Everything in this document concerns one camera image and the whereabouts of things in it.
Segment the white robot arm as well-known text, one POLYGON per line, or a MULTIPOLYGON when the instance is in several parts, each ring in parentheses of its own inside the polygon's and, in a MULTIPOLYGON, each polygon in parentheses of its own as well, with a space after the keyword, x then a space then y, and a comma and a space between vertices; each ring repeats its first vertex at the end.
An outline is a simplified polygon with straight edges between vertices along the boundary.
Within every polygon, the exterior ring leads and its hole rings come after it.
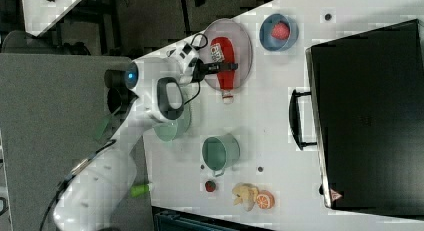
POLYGON ((238 63, 218 53, 205 62, 199 49, 187 42, 164 57, 133 60, 124 76, 136 95, 125 120, 107 143, 80 162, 65 179, 55 198, 53 220, 60 231, 105 231, 111 215, 129 192, 137 175, 131 151, 143 133, 178 119, 188 103, 181 88, 205 76, 238 69, 238 63))

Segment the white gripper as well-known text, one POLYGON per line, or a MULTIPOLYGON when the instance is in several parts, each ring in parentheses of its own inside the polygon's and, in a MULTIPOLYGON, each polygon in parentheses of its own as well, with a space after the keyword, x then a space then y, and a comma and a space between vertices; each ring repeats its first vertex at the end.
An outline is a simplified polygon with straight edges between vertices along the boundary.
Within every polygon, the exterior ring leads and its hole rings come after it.
POLYGON ((178 44, 175 49, 167 52, 167 56, 178 63, 179 70, 177 73, 179 74, 178 82, 180 85, 200 82, 203 79, 200 71, 205 75, 209 75, 238 69, 237 63, 224 62, 201 64, 199 68, 199 52, 187 42, 178 44))

